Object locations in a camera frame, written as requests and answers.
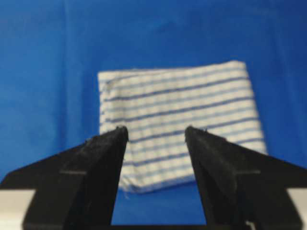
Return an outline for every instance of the blue background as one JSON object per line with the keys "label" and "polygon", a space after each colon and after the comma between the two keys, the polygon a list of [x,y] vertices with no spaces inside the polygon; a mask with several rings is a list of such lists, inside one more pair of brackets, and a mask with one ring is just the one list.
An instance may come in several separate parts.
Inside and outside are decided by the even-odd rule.
{"label": "blue background", "polygon": [[[307,167],[307,2],[2,0],[0,180],[98,134],[97,72],[247,64],[268,153]],[[113,224],[204,223],[195,183],[119,192]]]}

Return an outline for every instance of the striped cloth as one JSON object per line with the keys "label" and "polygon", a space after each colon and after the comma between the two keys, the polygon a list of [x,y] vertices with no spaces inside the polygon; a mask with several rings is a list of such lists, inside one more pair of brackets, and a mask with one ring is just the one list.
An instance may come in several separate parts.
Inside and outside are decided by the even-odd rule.
{"label": "striped cloth", "polygon": [[129,132],[119,187],[149,192],[194,180],[184,131],[208,129],[266,153],[242,62],[196,68],[100,72],[100,133]]}

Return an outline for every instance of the folded cloth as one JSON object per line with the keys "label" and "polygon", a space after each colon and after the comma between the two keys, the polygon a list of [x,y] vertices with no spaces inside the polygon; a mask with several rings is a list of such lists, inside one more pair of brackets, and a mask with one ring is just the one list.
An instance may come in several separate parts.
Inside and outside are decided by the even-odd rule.
{"label": "folded cloth", "polygon": [[207,129],[266,154],[243,62],[98,74],[100,133],[128,128],[119,187],[130,192],[194,180],[184,131]]}

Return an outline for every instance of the blue fabric backdrop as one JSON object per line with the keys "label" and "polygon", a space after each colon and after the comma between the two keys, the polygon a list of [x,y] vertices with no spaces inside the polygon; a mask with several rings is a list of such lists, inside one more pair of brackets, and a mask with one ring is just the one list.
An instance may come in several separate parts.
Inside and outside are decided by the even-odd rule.
{"label": "blue fabric backdrop", "polygon": [[[268,153],[307,167],[307,2],[2,0],[0,179],[98,133],[97,72],[247,63]],[[114,224],[204,223],[196,185],[118,193]]]}

